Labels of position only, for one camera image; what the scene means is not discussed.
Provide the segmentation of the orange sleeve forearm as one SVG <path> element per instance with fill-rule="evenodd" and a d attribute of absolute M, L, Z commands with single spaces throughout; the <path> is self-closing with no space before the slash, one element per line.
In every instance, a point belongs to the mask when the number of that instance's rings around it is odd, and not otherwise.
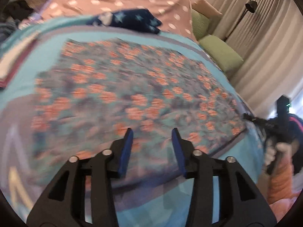
<path fill-rule="evenodd" d="M 275 174 L 270 176 L 267 201 L 273 204 L 281 199 L 290 199 L 297 194 L 292 190 L 293 165 L 290 155 L 284 155 Z"/>

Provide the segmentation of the white gloved right hand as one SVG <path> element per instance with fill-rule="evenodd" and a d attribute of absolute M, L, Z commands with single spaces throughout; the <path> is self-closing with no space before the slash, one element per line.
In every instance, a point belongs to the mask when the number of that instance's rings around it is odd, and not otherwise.
<path fill-rule="evenodd" d="M 268 140 L 264 159 L 265 166 L 269 166 L 275 160 L 278 152 L 282 155 L 292 155 L 292 146 L 285 142 L 274 144 L 272 140 Z"/>

